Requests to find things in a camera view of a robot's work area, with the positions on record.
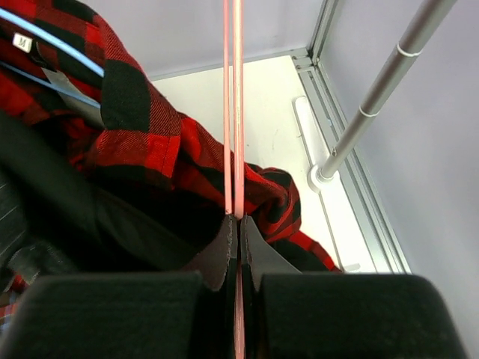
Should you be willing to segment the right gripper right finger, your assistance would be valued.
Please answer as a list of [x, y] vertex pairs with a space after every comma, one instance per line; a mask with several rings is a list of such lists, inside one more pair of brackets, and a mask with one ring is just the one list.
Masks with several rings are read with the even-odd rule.
[[465, 358], [445, 302], [412, 274], [300, 272], [240, 225], [241, 358]]

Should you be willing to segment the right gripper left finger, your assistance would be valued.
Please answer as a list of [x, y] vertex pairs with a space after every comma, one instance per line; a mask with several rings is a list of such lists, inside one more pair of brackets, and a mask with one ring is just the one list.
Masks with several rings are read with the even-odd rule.
[[3, 358], [232, 358], [236, 222], [179, 271], [51, 276], [21, 297]]

